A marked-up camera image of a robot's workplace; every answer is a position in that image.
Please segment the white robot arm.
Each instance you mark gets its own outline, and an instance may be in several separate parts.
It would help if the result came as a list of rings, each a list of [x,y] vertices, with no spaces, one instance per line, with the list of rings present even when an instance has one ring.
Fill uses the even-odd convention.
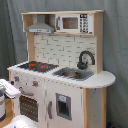
[[[6,117],[5,96],[10,99],[19,98],[21,92],[5,79],[0,79],[0,121],[3,121]],[[36,128],[36,125],[27,116],[18,115],[3,128]]]

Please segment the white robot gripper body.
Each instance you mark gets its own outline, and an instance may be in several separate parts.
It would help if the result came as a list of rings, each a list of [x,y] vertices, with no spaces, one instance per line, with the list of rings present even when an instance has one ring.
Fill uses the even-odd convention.
[[[19,98],[21,92],[5,79],[0,79],[0,90],[10,99]]]

